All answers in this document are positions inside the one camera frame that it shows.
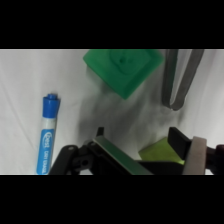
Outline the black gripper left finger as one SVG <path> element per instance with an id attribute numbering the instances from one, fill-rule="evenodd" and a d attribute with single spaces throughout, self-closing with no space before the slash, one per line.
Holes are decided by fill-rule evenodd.
<path id="1" fill-rule="evenodd" d="M 96 137 L 81 147 L 64 146 L 53 163 L 50 175 L 79 175 L 89 170 L 93 175 L 152 175 L 140 162 L 133 160 L 104 137 L 99 127 Z"/>

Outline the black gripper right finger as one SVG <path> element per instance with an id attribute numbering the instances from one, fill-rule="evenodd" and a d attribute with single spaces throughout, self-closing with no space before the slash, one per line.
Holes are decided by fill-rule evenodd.
<path id="1" fill-rule="evenodd" d="M 184 175 L 204 175 L 206 169 L 214 175 L 224 175 L 224 144 L 208 147 L 206 139 L 189 139 L 175 127 L 169 129 L 168 143 L 184 160 Z"/>

